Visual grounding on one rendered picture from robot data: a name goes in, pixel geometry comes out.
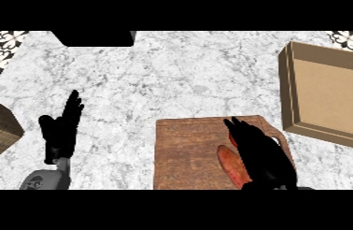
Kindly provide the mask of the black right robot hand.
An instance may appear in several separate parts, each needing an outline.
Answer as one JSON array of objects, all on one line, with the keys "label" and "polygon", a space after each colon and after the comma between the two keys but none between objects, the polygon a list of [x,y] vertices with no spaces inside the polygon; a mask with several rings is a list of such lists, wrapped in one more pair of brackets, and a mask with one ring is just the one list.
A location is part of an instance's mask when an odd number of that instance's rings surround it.
[{"label": "black right robot hand", "polygon": [[237,144],[239,157],[251,179],[242,185],[242,190],[298,190],[296,171],[273,138],[256,126],[236,118],[224,119],[222,123]]}]

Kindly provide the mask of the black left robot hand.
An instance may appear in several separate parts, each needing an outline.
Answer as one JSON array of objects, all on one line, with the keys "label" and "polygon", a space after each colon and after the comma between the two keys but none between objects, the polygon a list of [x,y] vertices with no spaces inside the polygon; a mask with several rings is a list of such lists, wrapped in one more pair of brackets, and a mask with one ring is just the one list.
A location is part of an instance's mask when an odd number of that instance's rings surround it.
[{"label": "black left robot hand", "polygon": [[70,158],[75,146],[76,127],[84,104],[78,91],[72,90],[61,115],[53,119],[50,115],[38,117],[42,138],[45,140],[44,163],[54,165],[60,158]]}]

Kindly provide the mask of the brown wooden cutting board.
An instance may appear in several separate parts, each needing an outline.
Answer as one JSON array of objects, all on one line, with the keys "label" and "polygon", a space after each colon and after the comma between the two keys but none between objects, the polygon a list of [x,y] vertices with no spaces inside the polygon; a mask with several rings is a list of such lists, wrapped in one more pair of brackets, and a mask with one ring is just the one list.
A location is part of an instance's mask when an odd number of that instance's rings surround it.
[{"label": "brown wooden cutting board", "polygon": [[237,151],[222,120],[155,121],[155,190],[237,190],[218,162],[218,145]]}]

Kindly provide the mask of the brown cardboard box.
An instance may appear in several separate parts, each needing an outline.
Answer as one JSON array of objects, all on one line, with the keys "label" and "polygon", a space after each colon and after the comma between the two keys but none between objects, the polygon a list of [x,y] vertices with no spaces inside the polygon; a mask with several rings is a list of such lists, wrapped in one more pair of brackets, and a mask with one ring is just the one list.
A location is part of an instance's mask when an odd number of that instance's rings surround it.
[{"label": "brown cardboard box", "polygon": [[279,78],[282,130],[353,148],[353,52],[290,41]]}]

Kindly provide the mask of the brown wooden block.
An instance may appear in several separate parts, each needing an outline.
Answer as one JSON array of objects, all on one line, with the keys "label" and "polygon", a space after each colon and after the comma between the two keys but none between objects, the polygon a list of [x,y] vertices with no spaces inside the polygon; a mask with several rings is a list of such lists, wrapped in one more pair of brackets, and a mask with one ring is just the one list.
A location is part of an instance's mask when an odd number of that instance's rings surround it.
[{"label": "brown wooden block", "polygon": [[0,154],[20,139],[25,131],[10,112],[0,104]]}]

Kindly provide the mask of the black appliance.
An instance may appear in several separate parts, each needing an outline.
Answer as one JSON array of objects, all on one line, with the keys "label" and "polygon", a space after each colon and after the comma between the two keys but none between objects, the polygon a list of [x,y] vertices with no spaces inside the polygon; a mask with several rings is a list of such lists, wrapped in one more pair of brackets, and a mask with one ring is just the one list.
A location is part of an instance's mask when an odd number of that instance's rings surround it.
[{"label": "black appliance", "polygon": [[53,31],[67,47],[131,47],[135,31]]}]

